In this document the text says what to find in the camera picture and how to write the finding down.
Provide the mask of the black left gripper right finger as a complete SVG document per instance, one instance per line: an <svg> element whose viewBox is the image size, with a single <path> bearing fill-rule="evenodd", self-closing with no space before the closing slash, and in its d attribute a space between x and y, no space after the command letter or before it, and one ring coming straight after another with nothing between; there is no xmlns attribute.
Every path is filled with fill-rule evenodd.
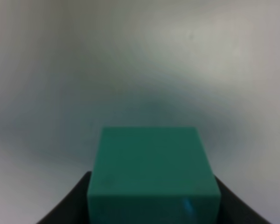
<svg viewBox="0 0 280 224"><path fill-rule="evenodd" d="M215 176L221 202L216 224L269 224L265 218L243 202L223 182Z"/></svg>

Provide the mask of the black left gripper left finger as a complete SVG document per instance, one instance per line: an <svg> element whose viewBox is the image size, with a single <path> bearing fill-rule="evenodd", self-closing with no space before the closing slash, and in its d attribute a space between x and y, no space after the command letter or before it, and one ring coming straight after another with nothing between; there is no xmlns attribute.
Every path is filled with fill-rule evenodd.
<svg viewBox="0 0 280 224"><path fill-rule="evenodd" d="M90 224L86 197L90 179L91 171L88 171L38 224Z"/></svg>

